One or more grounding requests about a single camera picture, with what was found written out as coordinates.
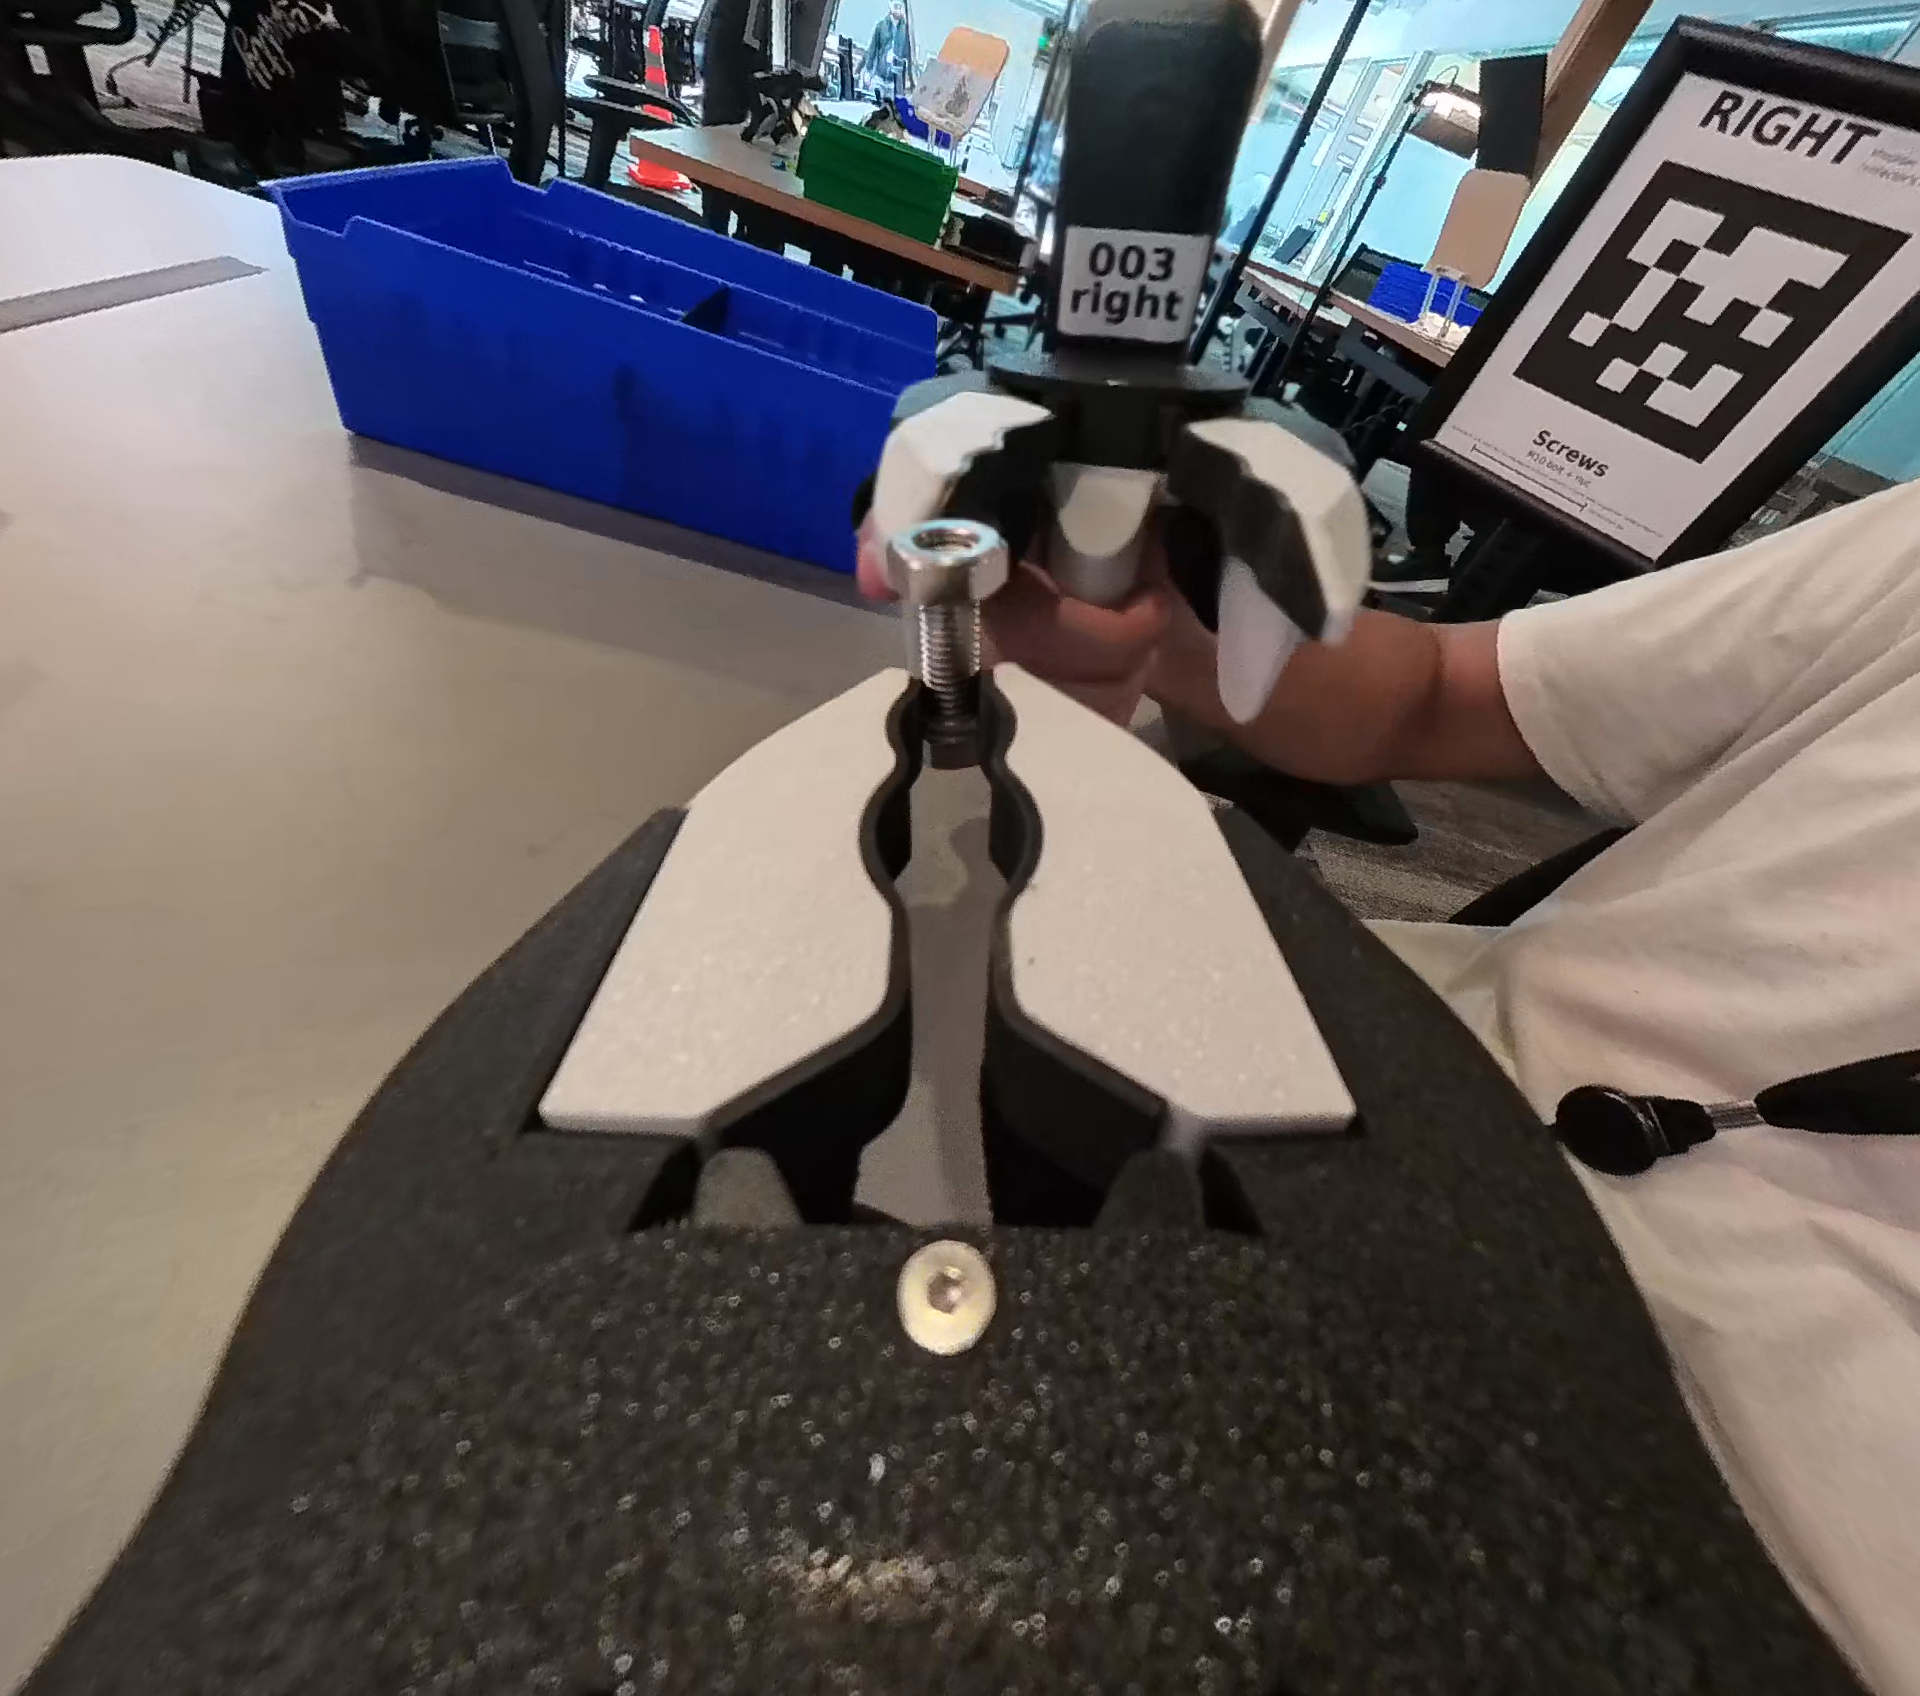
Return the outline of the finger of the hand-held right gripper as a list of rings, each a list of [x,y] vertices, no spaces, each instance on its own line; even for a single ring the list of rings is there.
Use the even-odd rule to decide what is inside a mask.
[[[1005,490],[1045,466],[1050,426],[1043,406],[998,391],[962,391],[901,414],[876,464],[873,534],[949,522],[998,529]]]
[[[1346,460],[1275,420],[1195,420],[1165,457],[1165,574],[1211,635],[1214,693],[1253,724],[1290,660],[1347,639],[1374,537]]]

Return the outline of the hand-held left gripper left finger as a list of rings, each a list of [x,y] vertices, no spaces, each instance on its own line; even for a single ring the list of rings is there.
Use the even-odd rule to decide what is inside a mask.
[[[709,1143],[887,1022],[912,707],[884,668],[693,795],[543,1088],[543,1128]]]

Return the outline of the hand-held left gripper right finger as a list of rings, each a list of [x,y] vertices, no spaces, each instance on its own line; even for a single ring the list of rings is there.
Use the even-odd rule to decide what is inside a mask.
[[[1350,1133],[1355,1100],[1208,799],[1022,668],[980,705],[1011,1027],[1121,1084],[1176,1146]]]

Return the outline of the steel hex nut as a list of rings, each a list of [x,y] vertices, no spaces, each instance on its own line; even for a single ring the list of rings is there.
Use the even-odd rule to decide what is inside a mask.
[[[892,533],[881,560],[889,592],[912,611],[983,605],[1011,574],[1002,534],[963,517],[926,518]]]

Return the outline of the steel hex bolt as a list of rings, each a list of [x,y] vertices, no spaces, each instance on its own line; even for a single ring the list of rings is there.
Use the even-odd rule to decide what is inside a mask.
[[[962,772],[980,761],[983,625],[977,601],[905,605],[903,625],[922,699],[926,761]]]

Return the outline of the blue plastic bin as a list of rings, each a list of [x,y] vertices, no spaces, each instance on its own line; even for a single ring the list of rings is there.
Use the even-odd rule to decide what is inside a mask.
[[[498,158],[261,192],[352,436],[852,568],[932,309]]]

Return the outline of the person's right forearm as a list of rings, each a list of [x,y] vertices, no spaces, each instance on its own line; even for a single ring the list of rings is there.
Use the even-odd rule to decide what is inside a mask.
[[[1215,639],[1183,619],[1164,631],[1145,696],[1273,772],[1331,789],[1543,777],[1507,702],[1496,622],[1365,611],[1344,643],[1297,647],[1247,723],[1230,716],[1215,668]]]

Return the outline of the person's right hand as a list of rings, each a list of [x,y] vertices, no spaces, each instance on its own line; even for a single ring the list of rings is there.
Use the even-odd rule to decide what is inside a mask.
[[[991,666],[1011,665],[1111,724],[1129,724],[1149,702],[1211,735],[1231,728],[1215,686],[1215,636],[1156,551],[1116,605],[1068,597],[1042,568],[1020,562],[980,622]]]

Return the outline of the black office chair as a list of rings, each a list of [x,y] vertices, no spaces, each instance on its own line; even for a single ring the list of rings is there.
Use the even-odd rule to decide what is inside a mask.
[[[1308,865],[1354,917],[1378,923],[1516,923],[1624,839],[1541,786],[1329,789],[1228,748],[1180,770]]]
[[[568,94],[564,70],[549,42],[535,0],[490,0],[484,18],[440,18],[441,42],[488,57],[503,84],[498,117],[481,117],[468,104],[459,117],[473,129],[503,131],[505,165],[524,186],[540,188],[565,177],[565,129],[586,124],[580,184],[606,192],[615,183],[615,157],[636,134],[672,129],[677,112],[670,102],[641,91],[583,97]]]

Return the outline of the green plastic crate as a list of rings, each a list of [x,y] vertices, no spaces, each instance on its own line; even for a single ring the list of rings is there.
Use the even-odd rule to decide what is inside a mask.
[[[926,247],[942,240],[957,184],[940,154],[828,114],[807,122],[794,173],[809,205]]]

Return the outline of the long wooden table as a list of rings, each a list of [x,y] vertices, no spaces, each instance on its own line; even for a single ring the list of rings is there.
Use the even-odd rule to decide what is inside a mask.
[[[765,146],[742,142],[727,126],[673,124],[648,131],[641,137],[640,157],[679,171],[704,192],[743,201],[803,227],[801,232],[787,236],[791,244],[812,244],[828,236],[952,286],[993,295],[1020,290],[1022,272],[1016,266],[981,261],[938,240],[920,242],[900,231],[806,198],[797,175],[778,169]]]

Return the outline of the framed marker sign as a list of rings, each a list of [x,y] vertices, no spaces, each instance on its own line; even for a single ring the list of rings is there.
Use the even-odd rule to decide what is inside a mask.
[[[1433,381],[1419,459],[1676,566],[1916,359],[1916,293],[1916,66],[1678,20]]]

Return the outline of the orange traffic cone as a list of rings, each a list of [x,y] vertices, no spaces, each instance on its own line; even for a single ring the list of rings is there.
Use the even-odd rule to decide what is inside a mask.
[[[659,165],[643,154],[643,140],[668,129],[691,126],[697,118],[679,101],[668,79],[668,61],[659,25],[645,25],[641,34],[641,124],[629,137],[629,180],[643,192],[658,197],[688,197],[695,184],[676,166]]]

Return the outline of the person in white shirt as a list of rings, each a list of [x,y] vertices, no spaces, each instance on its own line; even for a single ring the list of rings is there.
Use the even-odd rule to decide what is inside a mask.
[[[1913,1054],[1918,493],[1510,614],[1541,772],[1624,839],[1496,931],[1374,935],[1549,1120]],[[1913,1136],[1745,1130],[1578,1169],[1763,1547],[1873,1693],[1918,1689]]]

